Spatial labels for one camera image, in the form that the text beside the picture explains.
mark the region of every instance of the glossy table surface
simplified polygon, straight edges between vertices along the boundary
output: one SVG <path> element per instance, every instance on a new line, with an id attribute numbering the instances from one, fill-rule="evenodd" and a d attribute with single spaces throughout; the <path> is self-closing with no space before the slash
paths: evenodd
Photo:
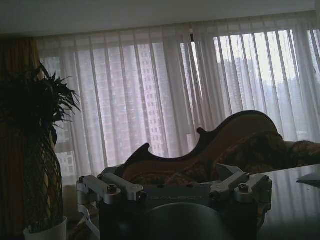
<path id="1" fill-rule="evenodd" d="M 272 179 L 272 203 L 258 240 L 320 240 L 320 187 L 297 182 L 311 173 L 320 173 L 320 164 L 264 173 Z"/>

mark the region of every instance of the metal bracket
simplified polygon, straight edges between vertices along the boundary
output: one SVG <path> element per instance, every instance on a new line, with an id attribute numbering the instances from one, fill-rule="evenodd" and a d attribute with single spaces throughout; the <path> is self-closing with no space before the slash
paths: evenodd
<path id="1" fill-rule="evenodd" d="M 147 194 L 143 191 L 144 187 L 142 185 L 133 184 L 113 173 L 100 174 L 98 178 L 105 183 L 116 185 L 121 189 L 123 195 L 129 201 L 143 202 L 147 197 Z"/>
<path id="2" fill-rule="evenodd" d="M 231 193 L 239 203 L 251 203 L 255 200 L 258 204 L 257 229 L 265 221 L 267 211 L 271 209 L 272 181 L 267 175 L 249 175 L 236 166 L 216 164 L 222 182 L 213 182 L 209 197 L 215 201 L 229 199 Z"/>

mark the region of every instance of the bolt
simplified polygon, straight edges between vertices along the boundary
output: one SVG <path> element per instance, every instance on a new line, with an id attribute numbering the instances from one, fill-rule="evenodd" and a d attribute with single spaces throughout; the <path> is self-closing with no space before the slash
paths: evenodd
<path id="1" fill-rule="evenodd" d="M 115 194 L 117 192 L 117 186 L 114 184 L 110 184 L 107 187 L 108 194 Z"/>
<path id="2" fill-rule="evenodd" d="M 140 191 L 136 194 L 136 201 L 138 203 L 144 203 L 147 199 L 148 194 L 145 191 Z"/>
<path id="3" fill-rule="evenodd" d="M 249 185 L 246 183 L 240 183 L 238 187 L 239 187 L 239 191 L 241 192 L 248 192 L 249 190 Z"/>
<path id="4" fill-rule="evenodd" d="M 211 198 L 212 200 L 219 200 L 220 193 L 218 191 L 212 191 L 209 193 L 209 198 Z"/>

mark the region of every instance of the potted plant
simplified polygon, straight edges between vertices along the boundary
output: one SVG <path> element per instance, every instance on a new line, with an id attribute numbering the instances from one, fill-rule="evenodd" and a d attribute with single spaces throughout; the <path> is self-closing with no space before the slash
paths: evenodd
<path id="1" fill-rule="evenodd" d="M 0 123 L 16 129 L 24 139 L 26 239 L 61 239 L 63 234 L 66 237 L 62 176 L 54 151 L 55 126 L 58 121 L 67 121 L 74 108 L 79 110 L 78 102 L 65 78 L 50 75 L 42 64 L 8 74 L 0 81 Z"/>

